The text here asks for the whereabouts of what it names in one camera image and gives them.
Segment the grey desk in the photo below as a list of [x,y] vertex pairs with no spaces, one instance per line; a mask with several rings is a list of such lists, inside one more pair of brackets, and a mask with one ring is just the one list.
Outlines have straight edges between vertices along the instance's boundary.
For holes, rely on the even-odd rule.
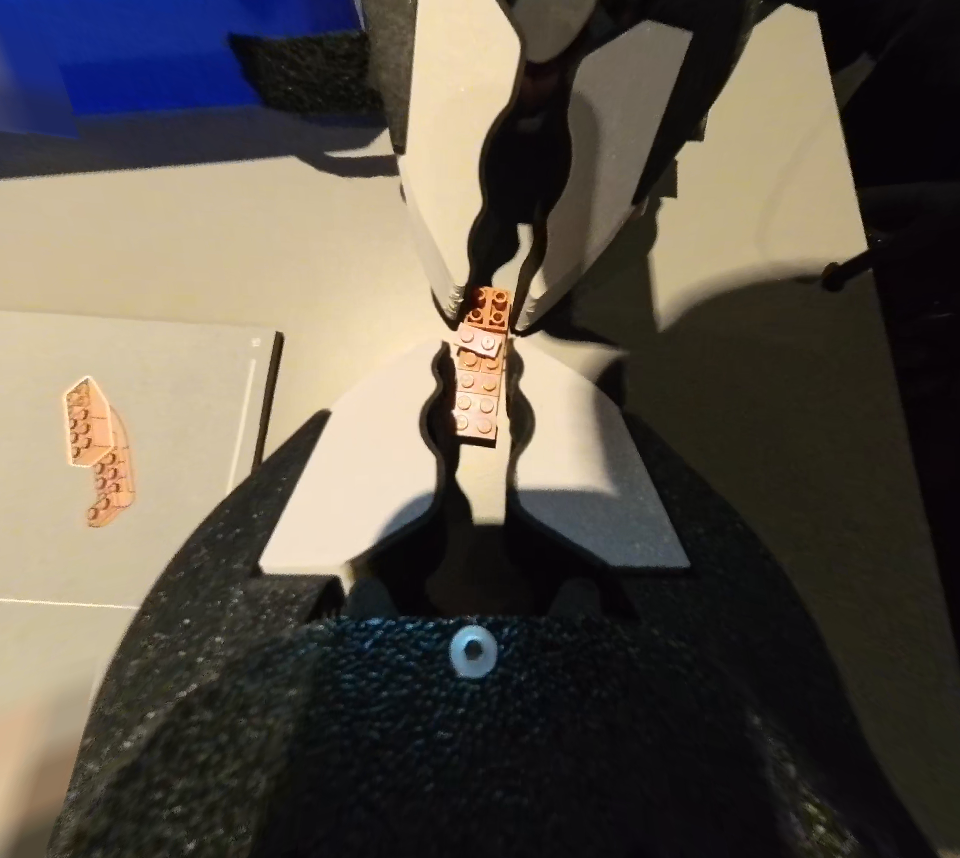
[[[285,336],[270,452],[379,361],[438,336],[389,138],[247,107],[83,120],[81,141],[2,136],[2,312]],[[134,502],[122,422],[86,380],[66,396],[91,525]],[[90,707],[60,691],[2,712],[2,856],[45,851]]]

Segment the orange brick assembly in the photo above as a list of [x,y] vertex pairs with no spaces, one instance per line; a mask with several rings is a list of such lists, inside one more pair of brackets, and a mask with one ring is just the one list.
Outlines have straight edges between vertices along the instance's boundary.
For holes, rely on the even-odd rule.
[[454,364],[452,416],[464,443],[494,447],[507,415],[510,342],[474,323],[459,325],[451,349]]

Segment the white instruction booklet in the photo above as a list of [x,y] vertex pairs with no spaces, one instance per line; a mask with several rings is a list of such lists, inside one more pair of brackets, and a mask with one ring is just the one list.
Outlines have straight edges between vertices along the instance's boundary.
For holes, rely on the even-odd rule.
[[[171,558],[262,452],[272,331],[2,312],[2,712],[85,692]],[[66,396],[128,438],[133,503],[91,525]]]

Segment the small orange brick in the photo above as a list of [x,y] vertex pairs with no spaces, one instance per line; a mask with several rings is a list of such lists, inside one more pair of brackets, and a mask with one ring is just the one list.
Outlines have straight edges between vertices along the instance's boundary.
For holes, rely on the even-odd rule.
[[507,334],[510,329],[512,292],[487,286],[474,288],[472,293],[463,323],[494,334]]

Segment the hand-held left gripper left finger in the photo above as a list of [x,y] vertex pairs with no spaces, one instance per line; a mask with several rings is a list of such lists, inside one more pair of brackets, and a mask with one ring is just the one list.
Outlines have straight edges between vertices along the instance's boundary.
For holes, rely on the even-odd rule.
[[352,576],[378,543],[434,504],[438,457],[424,415],[441,383],[431,340],[378,366],[334,404],[259,560],[269,576]]

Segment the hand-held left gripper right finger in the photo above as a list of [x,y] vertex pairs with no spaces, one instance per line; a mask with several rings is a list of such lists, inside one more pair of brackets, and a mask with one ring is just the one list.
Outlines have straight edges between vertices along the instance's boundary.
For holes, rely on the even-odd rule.
[[520,368],[511,397],[519,508],[607,565],[689,568],[618,405],[527,340],[512,353]]

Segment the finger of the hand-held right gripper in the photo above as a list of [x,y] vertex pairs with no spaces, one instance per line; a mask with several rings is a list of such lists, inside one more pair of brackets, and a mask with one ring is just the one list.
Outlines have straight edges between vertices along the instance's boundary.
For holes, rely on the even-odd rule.
[[417,0],[415,26],[399,173],[429,285],[443,315],[458,316],[484,207],[484,148],[516,99],[522,36],[501,0]]
[[546,219],[546,251],[516,322],[532,329],[607,249],[634,211],[692,32],[636,25],[586,56],[567,114],[571,165]]

